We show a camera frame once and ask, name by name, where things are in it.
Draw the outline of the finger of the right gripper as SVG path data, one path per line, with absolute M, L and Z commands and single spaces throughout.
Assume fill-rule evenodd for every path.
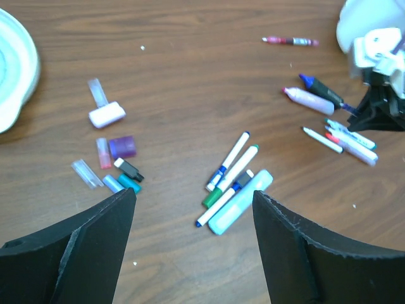
M 404 99 L 389 86 L 369 86 L 347 122 L 350 132 L 380 130 L 404 132 Z

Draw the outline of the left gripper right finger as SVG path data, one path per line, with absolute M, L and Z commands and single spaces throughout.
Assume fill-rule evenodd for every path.
M 254 226 L 272 303 L 404 303 L 404 252 L 353 240 L 262 191 Z

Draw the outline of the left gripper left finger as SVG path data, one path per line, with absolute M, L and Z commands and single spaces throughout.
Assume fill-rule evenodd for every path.
M 1 247 L 1 303 L 112 303 L 137 197 L 124 189 Z

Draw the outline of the dark purple pen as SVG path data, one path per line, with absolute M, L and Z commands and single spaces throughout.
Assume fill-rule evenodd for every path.
M 360 115 L 360 112 L 355 107 L 353 107 L 347 103 L 341 103 L 340 108 L 345 110 L 346 112 L 350 113 L 354 117 L 358 117 Z

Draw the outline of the teal capped white marker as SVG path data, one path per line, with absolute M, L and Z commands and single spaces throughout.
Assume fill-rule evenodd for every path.
M 377 144 L 375 142 L 371 141 L 370 139 L 367 139 L 366 137 L 358 134 L 357 132 L 350 132 L 348 130 L 348 128 L 345 127 L 344 125 L 342 125 L 341 123 L 338 123 L 329 118 L 325 118 L 324 121 L 334 130 L 344 133 L 345 135 L 349 136 L 350 138 L 352 138 L 353 140 L 355 140 L 362 146 L 364 146 L 370 150 L 374 150 L 377 148 Z

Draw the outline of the lilac capped white marker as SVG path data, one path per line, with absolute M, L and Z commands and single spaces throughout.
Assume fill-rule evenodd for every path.
M 374 167 L 378 161 L 378 156 L 373 151 L 362 146 L 361 144 L 353 141 L 348 137 L 337 137 L 332 136 L 333 140 L 341 146 L 345 151 L 352 154 L 356 158 L 360 159 L 362 162 L 368 164 L 371 167 Z

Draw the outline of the black capped white marker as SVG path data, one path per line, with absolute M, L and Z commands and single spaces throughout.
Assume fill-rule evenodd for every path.
M 316 141 L 318 141 L 319 143 L 321 143 L 322 145 L 330 148 L 331 150 L 335 151 L 338 154 L 343 153 L 344 149 L 339 146 L 338 144 L 334 143 L 333 141 L 327 139 L 326 137 L 320 135 L 319 133 L 315 132 L 312 129 L 309 129 L 307 127 L 301 127 L 301 129 L 304 131 L 304 133 L 306 133 L 309 137 L 315 139 Z

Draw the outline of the purple black highlighter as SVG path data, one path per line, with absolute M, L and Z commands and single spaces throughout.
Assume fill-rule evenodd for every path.
M 320 82 L 316 77 L 308 76 L 303 73 L 299 74 L 305 88 L 312 94 L 317 95 L 323 99 L 331 101 L 335 109 L 341 109 L 344 100 L 331 88 L 327 87 L 324 83 Z

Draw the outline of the pink highlighter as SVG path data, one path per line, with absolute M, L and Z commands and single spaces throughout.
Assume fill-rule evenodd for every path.
M 320 112 L 324 115 L 332 115 L 335 111 L 334 104 L 298 87 L 283 87 L 282 92 L 293 102 Z

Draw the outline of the lilac marker cap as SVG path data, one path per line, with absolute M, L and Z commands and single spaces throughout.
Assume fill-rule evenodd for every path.
M 107 186 L 113 193 L 118 193 L 124 189 L 124 187 L 110 174 L 105 175 L 102 182 Z

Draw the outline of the clear purple pen cap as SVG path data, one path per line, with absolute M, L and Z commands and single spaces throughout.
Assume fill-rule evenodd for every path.
M 93 172 L 93 170 L 83 159 L 72 162 L 71 167 L 90 189 L 104 186 L 101 179 Z

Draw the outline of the teal marker cap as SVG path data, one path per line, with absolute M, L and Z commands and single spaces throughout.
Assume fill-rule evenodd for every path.
M 121 174 L 117 181 L 124 187 L 124 188 L 132 188 L 135 194 L 139 193 L 142 190 L 142 187 L 136 183 L 133 179 L 131 179 L 126 174 Z

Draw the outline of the pink clear pen cap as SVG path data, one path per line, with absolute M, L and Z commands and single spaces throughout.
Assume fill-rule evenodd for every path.
M 102 169 L 111 168 L 111 157 L 108 149 L 107 139 L 100 137 L 96 139 L 96 147 L 99 158 L 99 164 Z

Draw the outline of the black marker cap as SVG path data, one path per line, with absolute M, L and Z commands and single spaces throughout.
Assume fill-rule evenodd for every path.
M 123 158 L 117 158 L 114 162 L 114 166 L 137 182 L 142 182 L 144 180 L 144 176 L 139 170 Z

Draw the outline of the red pen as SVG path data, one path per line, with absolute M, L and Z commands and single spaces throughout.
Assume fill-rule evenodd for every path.
M 262 41 L 268 44 L 281 44 L 293 46 L 319 46 L 319 41 L 301 37 L 284 38 L 284 37 L 268 36 L 263 37 Z

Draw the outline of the purple highlighter cap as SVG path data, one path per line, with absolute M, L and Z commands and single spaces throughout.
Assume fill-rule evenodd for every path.
M 108 143 L 111 156 L 114 159 L 133 157 L 137 153 L 133 136 L 110 139 Z

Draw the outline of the pink clear pen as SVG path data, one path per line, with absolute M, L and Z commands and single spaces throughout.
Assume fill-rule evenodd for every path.
M 370 166 L 374 166 L 378 161 L 378 155 L 375 152 L 364 147 L 362 144 L 350 138 L 348 135 L 328 126 L 325 126 L 325 128 L 333 137 L 339 140 L 337 144 L 342 146 L 350 154 L 356 156 Z

